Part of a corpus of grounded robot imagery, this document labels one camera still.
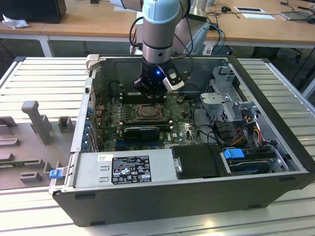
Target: wooden desk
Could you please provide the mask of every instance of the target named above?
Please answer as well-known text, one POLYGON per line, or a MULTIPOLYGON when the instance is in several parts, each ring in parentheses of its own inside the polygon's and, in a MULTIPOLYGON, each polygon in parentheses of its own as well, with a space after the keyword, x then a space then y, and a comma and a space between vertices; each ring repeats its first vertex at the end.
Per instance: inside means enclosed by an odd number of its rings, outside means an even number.
MULTIPOLYGON (((23 29, 8 29, 0 25, 0 38, 37 39, 44 54, 53 56, 50 40, 77 41, 114 41, 128 42, 129 28, 135 19, 134 12, 114 11, 109 2, 100 1, 90 4, 89 0, 65 0, 67 12, 60 24, 30 23, 23 29)), ((220 0, 228 4, 233 12, 235 6, 262 8, 269 14, 279 11, 290 11, 287 6, 280 5, 280 0, 220 0)), ((310 7, 311 3, 290 0, 295 7, 310 7)), ((221 5, 210 8, 221 12, 221 5)), ((280 15, 273 15, 275 20, 247 19, 242 14, 220 14, 218 23, 225 32, 226 45, 295 47, 312 48, 315 45, 315 26, 306 22, 286 22, 280 15)), ((206 49, 211 48, 218 39, 218 33, 211 31, 207 35, 206 49)))
MULTIPOLYGON (((277 14, 282 11, 291 11, 291 8, 280 5, 280 0, 220 0, 235 13, 240 13, 234 7, 256 7, 262 8, 265 14, 277 14)), ((311 7, 309 2, 290 0, 290 6, 296 11, 297 7, 311 7)), ((210 11, 221 11, 221 5, 216 4, 207 9, 210 11)), ((268 46, 268 47, 296 47, 312 48, 315 46, 315 25, 307 22, 286 21, 281 15, 272 15, 275 20, 247 19, 242 14, 220 14, 218 23, 220 29, 225 32, 226 45, 244 46, 268 46)), ((215 23, 214 16, 209 15, 210 20, 215 23)), ((210 32, 207 40, 213 43, 218 39, 218 33, 210 32)))
POLYGON ((109 2, 66 0, 67 12, 60 24, 45 24, 41 34, 128 37, 135 12, 114 11, 109 2))

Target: aluminum extrusion table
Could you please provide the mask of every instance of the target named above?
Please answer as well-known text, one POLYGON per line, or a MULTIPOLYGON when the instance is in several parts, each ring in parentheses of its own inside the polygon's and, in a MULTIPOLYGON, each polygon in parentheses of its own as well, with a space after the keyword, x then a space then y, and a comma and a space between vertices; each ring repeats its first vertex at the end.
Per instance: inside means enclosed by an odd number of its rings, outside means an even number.
MULTIPOLYGON (((315 109, 271 64, 239 59, 293 133, 315 156, 315 109)), ((19 107, 25 99, 44 103, 49 120, 62 112, 76 120, 86 73, 85 58, 26 58, 14 62, 0 81, 0 114, 25 122, 19 107), (62 94, 55 107, 51 96, 62 94)), ((0 191, 0 232, 3 235, 314 235, 315 185, 286 193, 267 208, 190 217, 79 228, 48 194, 48 187, 0 191)))

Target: warning label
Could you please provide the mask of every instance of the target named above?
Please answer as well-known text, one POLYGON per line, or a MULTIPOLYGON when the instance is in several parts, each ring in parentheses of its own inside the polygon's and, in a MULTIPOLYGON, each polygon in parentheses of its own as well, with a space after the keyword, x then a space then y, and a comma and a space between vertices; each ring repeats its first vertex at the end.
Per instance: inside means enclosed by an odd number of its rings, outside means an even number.
POLYGON ((112 159, 112 183, 151 182, 149 156, 114 157, 112 159))

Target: motherboard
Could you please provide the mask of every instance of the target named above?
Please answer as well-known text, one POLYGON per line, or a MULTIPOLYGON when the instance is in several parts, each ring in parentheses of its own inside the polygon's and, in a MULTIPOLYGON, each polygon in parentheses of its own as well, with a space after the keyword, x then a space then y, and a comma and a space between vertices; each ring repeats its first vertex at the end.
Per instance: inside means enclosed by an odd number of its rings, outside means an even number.
POLYGON ((201 144, 192 124, 193 99, 169 94, 159 103, 110 98, 95 108, 100 151, 164 149, 201 144))

